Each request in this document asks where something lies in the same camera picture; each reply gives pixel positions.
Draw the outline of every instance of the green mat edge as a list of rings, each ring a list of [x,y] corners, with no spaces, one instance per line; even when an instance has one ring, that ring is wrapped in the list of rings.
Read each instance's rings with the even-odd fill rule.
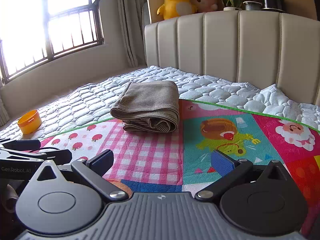
[[[293,120],[293,119],[289,119],[289,118],[286,118],[286,117],[281,117],[281,116],[272,115],[272,114],[258,113],[258,112],[253,112],[253,111],[249,111],[249,110],[245,110],[245,109],[238,109],[238,108],[234,108],[234,107],[230,107],[230,106],[222,106],[222,105],[218,105],[218,104],[215,104],[215,103],[203,102],[203,101],[192,100],[192,99],[179,99],[179,100],[186,100],[186,101],[195,102],[195,103],[202,103],[202,104],[206,104],[206,105],[218,106],[218,107],[221,107],[221,108],[225,108],[225,109],[229,109],[229,110],[235,110],[235,111],[243,112],[243,113],[247,113],[247,114],[257,114],[257,115],[262,115],[262,116],[267,116],[267,117],[274,117],[274,118],[281,119],[281,120],[287,120],[287,121],[290,121],[290,122],[295,122],[295,123],[301,124],[303,126],[306,126],[306,127],[310,128],[310,129],[320,133],[320,131],[318,129],[316,129],[316,128],[310,126],[310,125],[307,125],[305,123],[302,123],[302,122],[299,122],[299,121],[296,121],[296,120]],[[88,127],[88,126],[93,125],[93,124],[105,122],[105,121],[108,121],[108,120],[111,120],[111,119],[114,119],[114,117],[107,118],[107,119],[104,119],[102,121],[98,121],[98,122],[95,122],[95,123],[86,124],[86,125],[83,125],[81,127],[73,128],[73,129],[70,129],[70,130],[65,131],[65,132],[57,133],[57,134],[45,137],[45,138],[43,138],[41,140],[44,140],[44,139],[47,139],[47,138],[50,138],[50,137],[53,137],[53,136],[61,135],[61,134],[67,133],[67,132],[79,130],[81,128]]]

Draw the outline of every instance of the plush toy belly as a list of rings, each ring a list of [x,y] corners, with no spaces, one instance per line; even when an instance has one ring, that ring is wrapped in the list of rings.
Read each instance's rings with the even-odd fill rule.
[[[189,2],[177,2],[176,11],[179,16],[192,14],[192,6]]]

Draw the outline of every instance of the yellow round container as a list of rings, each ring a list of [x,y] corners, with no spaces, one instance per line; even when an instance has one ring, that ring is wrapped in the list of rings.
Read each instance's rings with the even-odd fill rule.
[[[20,127],[23,134],[34,132],[41,124],[42,121],[38,110],[32,110],[26,113],[18,121],[18,126]]]

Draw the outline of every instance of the white quilted mattress pad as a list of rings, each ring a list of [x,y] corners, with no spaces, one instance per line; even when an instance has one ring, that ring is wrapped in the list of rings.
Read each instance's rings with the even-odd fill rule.
[[[249,83],[234,83],[208,75],[185,73],[172,67],[151,66],[128,74],[111,77],[99,84],[89,83],[66,97],[39,109],[42,125],[35,133],[22,136],[15,120],[0,131],[0,138],[42,139],[111,118],[110,108],[128,82],[171,80],[181,99],[193,99],[285,117],[320,130],[320,108],[298,104],[271,85],[260,90]]]

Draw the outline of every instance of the headboard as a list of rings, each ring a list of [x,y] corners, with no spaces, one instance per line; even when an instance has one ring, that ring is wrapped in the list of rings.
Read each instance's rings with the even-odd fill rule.
[[[274,83],[298,103],[320,105],[320,22],[266,11],[220,11],[145,27],[148,66],[263,89]]]

